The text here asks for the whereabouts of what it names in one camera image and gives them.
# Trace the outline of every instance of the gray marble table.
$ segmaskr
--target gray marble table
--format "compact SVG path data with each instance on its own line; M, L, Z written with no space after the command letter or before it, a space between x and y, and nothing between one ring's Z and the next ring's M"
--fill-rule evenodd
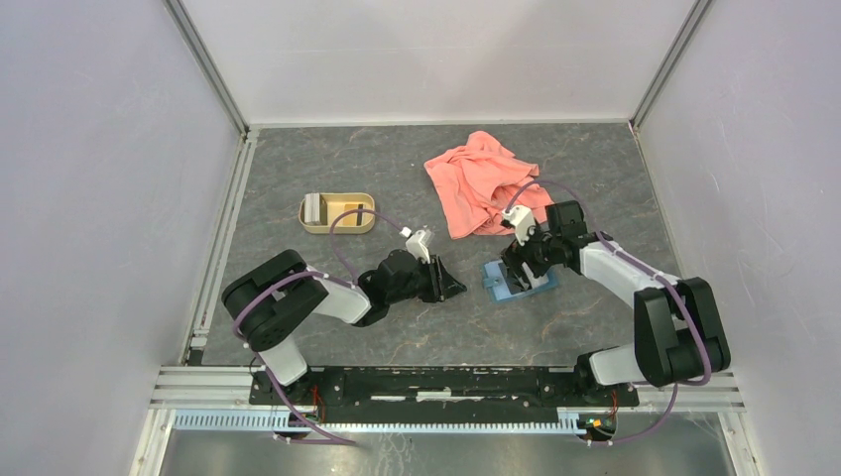
M267 129L260 133L222 287L293 248L320 270L347 278L328 237L307 234L297 213L311 191L364 191L410 227L428 226L431 244L468 292L440 304L392 306L388 317L355 328L327 317L305 321L294 336L311 365L571 365L584 352L631 340L632 313L596 283L557 269L560 286L495 304L480 267L510 236L451 240L423 162L462 145L477 130L494 135L541 177L561 180L590 204L602 228L629 252L676 273L657 201L634 139L624 124L390 126ZM549 190L555 200L567 199ZM360 271L376 267L402 238L380 221L364 235L340 236ZM216 307L205 365L244 365L252 353L230 333Z

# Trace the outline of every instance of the white wall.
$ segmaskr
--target white wall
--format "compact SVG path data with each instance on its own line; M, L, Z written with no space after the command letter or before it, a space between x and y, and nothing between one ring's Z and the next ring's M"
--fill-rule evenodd
M163 2L0 6L0 474L128 471L235 155L217 102Z
M715 2L642 129L772 475L841 464L838 18L837 2Z
M185 0L253 123L629 118L692 0Z

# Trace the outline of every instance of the pink cloth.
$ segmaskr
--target pink cloth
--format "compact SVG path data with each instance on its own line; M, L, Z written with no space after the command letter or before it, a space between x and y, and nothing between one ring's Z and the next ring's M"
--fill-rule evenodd
M427 161L423 166L447 219L449 236L506 235L514 230L502 226L502 210L520 187L540 174L534 164L518 161L514 153L484 131L470 134L467 144ZM532 185L517 204L532 209L539 223L546 221L543 209L551 204L546 190Z

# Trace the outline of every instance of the blue sponge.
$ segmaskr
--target blue sponge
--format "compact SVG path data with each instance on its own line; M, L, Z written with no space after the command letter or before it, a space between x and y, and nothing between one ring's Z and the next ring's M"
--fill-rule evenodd
M509 300L525 298L526 296L551 290L552 288L556 288L558 285L557 278L554 273L549 270L546 273L548 282L545 285L528 291L520 291L513 289L508 285L505 281L505 272L503 270L504 265L502 264L502 260L496 260L482 265L482 286L490 292L491 300L493 302L506 302Z

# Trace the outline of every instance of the tan tray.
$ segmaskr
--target tan tray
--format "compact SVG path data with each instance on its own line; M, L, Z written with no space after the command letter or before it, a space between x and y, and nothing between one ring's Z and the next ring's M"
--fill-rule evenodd
M321 235L330 232L330 225L337 216L348 210L362 208L375 210L374 198L368 193L322 193L321 197L327 203L327 224L306 225L303 223L303 200L300 201L298 221L300 226L309 233ZM335 233L340 235L359 235L371 231L374 227L375 216L371 213L353 213L341 219L336 225Z

